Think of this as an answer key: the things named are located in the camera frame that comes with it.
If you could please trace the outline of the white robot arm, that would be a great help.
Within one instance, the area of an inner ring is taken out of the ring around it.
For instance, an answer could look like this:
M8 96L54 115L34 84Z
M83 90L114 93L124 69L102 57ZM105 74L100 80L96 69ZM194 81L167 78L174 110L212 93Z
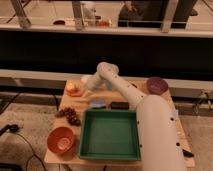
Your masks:
M86 88L97 89L104 81L136 109L142 171L187 171L173 110L159 95L147 95L118 75L116 65L100 62Z

